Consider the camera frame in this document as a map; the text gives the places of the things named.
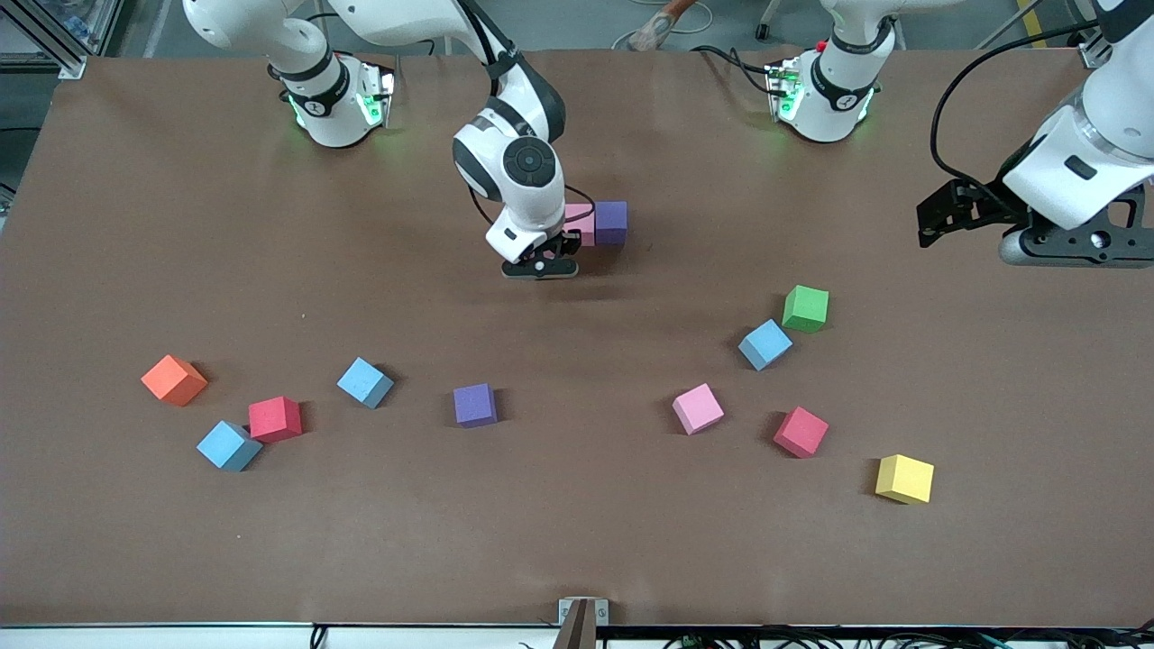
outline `green led light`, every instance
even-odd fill
[[[297,107],[297,102],[288,99],[288,105],[292,106],[292,112],[297,115],[297,126],[307,128],[305,126],[305,118],[300,114],[300,109]]]
[[[781,111],[780,117],[785,120],[790,120],[797,115],[797,106],[801,105],[801,100],[804,98],[804,87],[801,83],[794,85],[793,92],[789,92],[786,97],[781,99]]]
[[[365,97],[362,95],[357,95],[358,103],[360,104],[361,112],[365,114],[365,121],[369,126],[376,126],[381,124],[381,103],[373,97]]]
[[[870,90],[869,94],[865,95],[865,99],[862,100],[862,111],[857,113],[857,121],[865,119],[865,113],[867,111],[869,111],[869,100],[872,98],[874,98],[874,91]]]

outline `purple cube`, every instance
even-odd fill
[[[497,403],[488,383],[452,390],[457,423],[465,428],[497,423]]]
[[[598,201],[593,239],[598,246],[622,246],[629,225],[625,201]]]

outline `foam cube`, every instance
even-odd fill
[[[196,450],[217,469],[241,471],[261,452],[261,442],[250,438],[245,428],[220,422],[196,445]]]
[[[623,246],[629,229],[629,209],[625,201],[598,201],[593,222],[593,239],[598,246]]]
[[[673,411],[677,413],[677,419],[689,435],[717,424],[725,415],[707,383],[702,383],[673,400]]]
[[[576,221],[569,221],[576,216],[580,216],[586,211],[590,211],[589,203],[569,203],[565,206],[565,231],[577,230],[580,232],[580,245],[592,246],[595,243],[594,231],[597,223],[597,212],[591,212],[589,216],[578,218]]]
[[[278,396],[248,406],[248,430],[261,443],[273,443],[305,433],[300,424],[300,404]]]
[[[773,441],[797,457],[812,457],[829,428],[830,425],[820,418],[797,406],[786,415],[786,420],[773,435]]]
[[[932,484],[932,464],[905,455],[891,455],[882,460],[875,491],[878,495],[914,505],[930,501]]]
[[[497,423],[497,403],[488,383],[452,390],[457,423],[464,428],[475,428]]]
[[[786,297],[786,312],[781,316],[781,326],[814,334],[825,324],[825,316],[829,308],[829,291],[810,289],[809,286],[799,284]]]
[[[171,353],[141,376],[141,382],[156,398],[173,405],[187,405],[209,385],[195,367]]]
[[[376,367],[373,367],[364,358],[357,358],[345,372],[345,375],[337,381],[337,387],[349,393],[349,395],[361,402],[367,408],[381,405],[381,400],[392,389],[392,379],[384,375]]]
[[[793,342],[789,336],[786,336],[777,322],[770,320],[745,336],[737,349],[745,355],[754,370],[760,372],[790,346],[793,346]]]

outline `orange cube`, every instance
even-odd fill
[[[156,398],[173,405],[188,404],[209,385],[195,367],[171,353],[141,376],[141,382]]]

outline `green cube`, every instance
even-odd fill
[[[789,291],[789,297],[786,298],[786,313],[781,316],[781,326],[812,334],[825,324],[825,314],[829,308],[829,291],[799,284]]]

